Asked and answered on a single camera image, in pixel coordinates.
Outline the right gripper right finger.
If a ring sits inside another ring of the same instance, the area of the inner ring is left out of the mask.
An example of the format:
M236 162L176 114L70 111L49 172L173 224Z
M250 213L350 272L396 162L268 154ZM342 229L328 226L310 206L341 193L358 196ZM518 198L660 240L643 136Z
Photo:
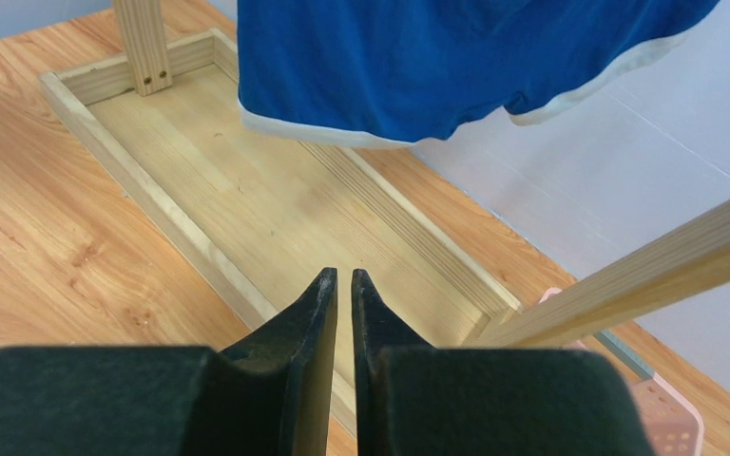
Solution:
M352 277L362 455L649 455L623 377L564 349L441 349Z

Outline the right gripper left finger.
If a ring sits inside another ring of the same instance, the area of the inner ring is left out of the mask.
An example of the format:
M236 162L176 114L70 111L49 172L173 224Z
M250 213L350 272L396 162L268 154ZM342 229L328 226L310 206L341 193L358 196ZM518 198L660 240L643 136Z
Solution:
M322 455L337 272L222 351L0 349L0 455Z

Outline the blue underwear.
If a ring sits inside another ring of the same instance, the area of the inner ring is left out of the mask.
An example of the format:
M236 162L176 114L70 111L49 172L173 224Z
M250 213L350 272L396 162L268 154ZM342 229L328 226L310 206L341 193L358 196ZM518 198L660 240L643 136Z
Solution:
M503 109L543 123L678 46L712 1L240 1L238 101L269 135L390 149Z

